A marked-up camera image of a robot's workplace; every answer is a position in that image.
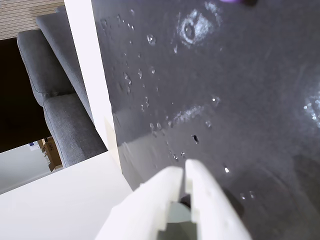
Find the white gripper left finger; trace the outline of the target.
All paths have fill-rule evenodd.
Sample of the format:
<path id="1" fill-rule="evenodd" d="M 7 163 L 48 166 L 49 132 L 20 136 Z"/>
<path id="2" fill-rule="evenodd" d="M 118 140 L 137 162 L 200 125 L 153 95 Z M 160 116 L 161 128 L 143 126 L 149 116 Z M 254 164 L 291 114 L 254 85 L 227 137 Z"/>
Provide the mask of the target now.
<path id="1" fill-rule="evenodd" d="M 159 171 L 114 206 L 97 240 L 155 240 L 167 227 L 172 202 L 180 195 L 184 170 L 169 166 Z"/>

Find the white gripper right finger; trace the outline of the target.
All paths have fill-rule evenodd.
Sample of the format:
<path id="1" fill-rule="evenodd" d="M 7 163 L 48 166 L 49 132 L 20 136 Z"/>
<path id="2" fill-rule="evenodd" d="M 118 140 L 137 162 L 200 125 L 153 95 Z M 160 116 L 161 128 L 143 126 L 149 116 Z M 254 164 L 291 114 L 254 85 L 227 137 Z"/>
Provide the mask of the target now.
<path id="1" fill-rule="evenodd" d="M 198 240 L 252 238 L 216 179 L 199 160 L 185 161 L 184 182 Z"/>

